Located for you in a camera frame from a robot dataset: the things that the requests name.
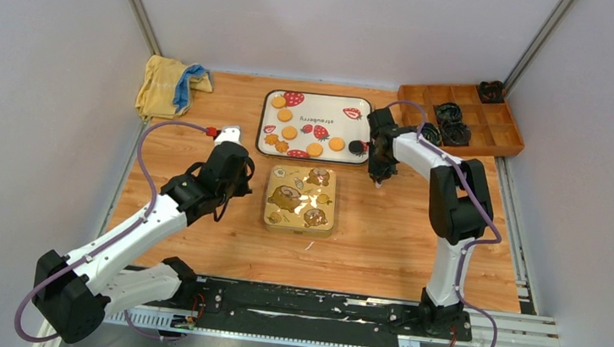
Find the white strawberry tray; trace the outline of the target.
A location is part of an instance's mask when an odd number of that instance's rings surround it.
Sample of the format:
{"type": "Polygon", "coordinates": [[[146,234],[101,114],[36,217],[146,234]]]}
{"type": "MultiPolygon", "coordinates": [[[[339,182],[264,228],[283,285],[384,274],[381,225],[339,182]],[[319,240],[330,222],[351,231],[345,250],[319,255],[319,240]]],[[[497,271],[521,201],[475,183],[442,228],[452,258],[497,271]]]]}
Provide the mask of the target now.
{"type": "Polygon", "coordinates": [[[260,114],[256,150],[268,157],[294,157],[329,163],[360,165],[368,160],[370,126],[368,116],[373,107],[364,98],[274,90],[265,96],[260,114]],[[271,99],[284,96],[290,122],[277,119],[279,109],[271,99]],[[357,157],[348,150],[352,140],[364,141],[366,153],[357,157]]]}

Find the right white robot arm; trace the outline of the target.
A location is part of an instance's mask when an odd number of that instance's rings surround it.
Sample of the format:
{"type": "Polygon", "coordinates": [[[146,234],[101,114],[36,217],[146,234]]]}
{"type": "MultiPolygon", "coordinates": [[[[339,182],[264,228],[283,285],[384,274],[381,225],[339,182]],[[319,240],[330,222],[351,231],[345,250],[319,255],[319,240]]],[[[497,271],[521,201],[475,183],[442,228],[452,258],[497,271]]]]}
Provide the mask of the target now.
{"type": "Polygon", "coordinates": [[[370,113],[368,174],[381,185],[405,163],[426,178],[428,214],[437,235],[436,259],[422,290],[418,324],[428,336],[439,336],[463,318],[465,266],[485,230],[493,225],[493,209],[485,167],[477,159],[463,161],[431,144],[415,128],[395,123],[391,110],[370,113]]]}

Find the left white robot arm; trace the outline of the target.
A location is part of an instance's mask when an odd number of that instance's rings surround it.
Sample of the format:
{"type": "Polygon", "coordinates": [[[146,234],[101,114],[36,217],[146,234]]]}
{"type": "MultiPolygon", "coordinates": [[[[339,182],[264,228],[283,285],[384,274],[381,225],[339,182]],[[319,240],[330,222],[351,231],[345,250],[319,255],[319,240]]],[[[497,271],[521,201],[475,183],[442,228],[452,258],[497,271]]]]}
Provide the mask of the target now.
{"type": "Polygon", "coordinates": [[[214,146],[205,162],[170,179],[149,203],[112,231],[61,256],[36,262],[29,299],[66,344],[90,336],[104,318],[152,301],[185,308],[195,299],[194,271],[177,257],[124,273],[135,258],[199,218],[221,218],[228,201],[250,193],[255,164],[238,143],[214,146]]]}

